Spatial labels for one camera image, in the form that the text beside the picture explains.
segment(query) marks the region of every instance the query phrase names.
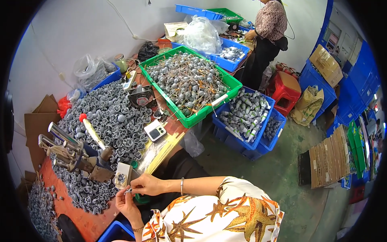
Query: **red knob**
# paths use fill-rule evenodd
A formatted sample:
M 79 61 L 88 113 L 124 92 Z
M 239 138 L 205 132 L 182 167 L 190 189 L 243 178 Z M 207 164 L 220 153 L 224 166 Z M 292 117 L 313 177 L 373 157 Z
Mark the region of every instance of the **red knob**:
M 87 118 L 86 113 L 81 113 L 81 114 L 79 115 L 79 121 L 80 121 L 81 123 L 83 123 L 83 120 L 86 119 L 86 118 Z

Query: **red plastic stool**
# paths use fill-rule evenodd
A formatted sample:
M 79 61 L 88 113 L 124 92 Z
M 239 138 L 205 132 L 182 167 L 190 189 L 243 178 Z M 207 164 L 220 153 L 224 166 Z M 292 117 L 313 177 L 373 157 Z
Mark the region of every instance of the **red plastic stool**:
M 276 103 L 274 108 L 283 116 L 287 116 L 301 96 L 301 88 L 298 81 L 291 75 L 279 71 L 269 80 L 266 89 L 269 97 Z

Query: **black plastic bag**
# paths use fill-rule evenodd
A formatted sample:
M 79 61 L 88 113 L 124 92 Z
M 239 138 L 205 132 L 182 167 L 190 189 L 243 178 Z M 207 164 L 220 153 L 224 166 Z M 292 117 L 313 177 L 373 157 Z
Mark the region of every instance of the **black plastic bag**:
M 154 44 L 152 44 L 152 42 L 147 41 L 143 46 L 141 46 L 137 59 L 140 62 L 143 62 L 147 59 L 152 58 L 153 56 L 156 56 L 158 50 L 158 46 L 155 46 Z

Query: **bracelet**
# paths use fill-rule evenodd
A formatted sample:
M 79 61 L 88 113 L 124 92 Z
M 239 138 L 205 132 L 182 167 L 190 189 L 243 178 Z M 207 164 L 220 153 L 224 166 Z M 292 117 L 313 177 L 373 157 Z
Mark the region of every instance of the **bracelet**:
M 180 191 L 180 195 L 184 195 L 183 194 L 183 181 L 184 181 L 184 177 L 182 177 L 182 181 L 181 181 L 181 183 L 180 183 L 180 187 L 181 187 L 181 191 Z
M 142 232 L 144 228 L 132 228 L 133 232 Z

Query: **woman's hand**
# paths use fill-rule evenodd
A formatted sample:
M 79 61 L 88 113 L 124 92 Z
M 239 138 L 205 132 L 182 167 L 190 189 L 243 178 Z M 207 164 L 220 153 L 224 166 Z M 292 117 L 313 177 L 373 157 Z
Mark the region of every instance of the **woman's hand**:
M 142 174 L 139 178 L 130 182 L 132 193 L 146 194 L 157 196 L 166 192 L 167 181 L 160 180 L 150 174 Z
M 142 228 L 144 224 L 142 222 L 140 210 L 133 202 L 134 193 L 124 192 L 129 189 L 128 185 L 125 189 L 119 191 L 116 195 L 116 208 L 129 220 L 133 228 Z
M 255 30 L 250 30 L 249 32 L 247 32 L 245 34 L 245 40 L 253 40 L 253 38 L 257 36 L 257 34 L 255 33 Z

